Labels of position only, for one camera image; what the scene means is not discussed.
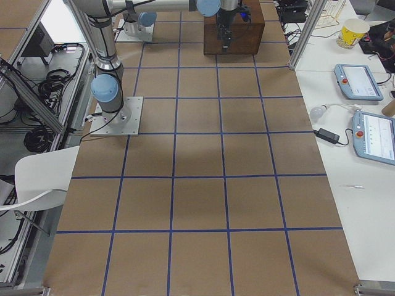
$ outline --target blue circle cap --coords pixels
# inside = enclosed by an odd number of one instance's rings
[[[197,0],[196,7],[204,17],[212,17],[220,9],[220,0]]]
[[[93,79],[92,93],[94,97],[102,103],[108,103],[114,100],[118,94],[118,82],[109,74],[100,74]]]
[[[150,27],[155,24],[156,12],[142,12],[138,17],[138,23],[143,27]]]

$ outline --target brown cylinder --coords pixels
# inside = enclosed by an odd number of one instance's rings
[[[387,106],[381,110],[382,114],[388,117],[392,117],[395,115],[395,100],[393,100],[391,103],[389,103]]]

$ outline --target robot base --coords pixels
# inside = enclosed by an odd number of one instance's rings
[[[111,125],[109,123],[105,127],[92,133],[92,136],[137,136],[140,127],[141,111],[143,109],[143,97],[124,97],[125,105],[131,110],[131,118],[118,125]],[[96,113],[101,112],[99,104],[96,106]],[[105,125],[105,121],[102,116],[94,117],[91,125],[91,130],[94,131],[101,126]]]
[[[125,23],[123,20],[119,20],[118,27],[121,28],[123,26],[123,23]],[[139,36],[129,36],[124,31],[119,31],[118,35],[115,37],[115,40],[117,40],[118,43],[152,42],[154,26],[155,24],[150,27],[144,28],[144,31],[142,31]]]

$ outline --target tablet screen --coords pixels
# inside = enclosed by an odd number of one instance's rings
[[[365,68],[343,66],[343,70],[353,95],[367,97],[377,96],[375,87]]]
[[[394,126],[391,120],[364,114],[365,153],[395,160]]]

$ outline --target yellow cup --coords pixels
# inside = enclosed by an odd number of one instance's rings
[[[344,22],[336,42],[343,48],[353,48],[369,32],[369,29],[369,24],[364,20],[350,18]]]

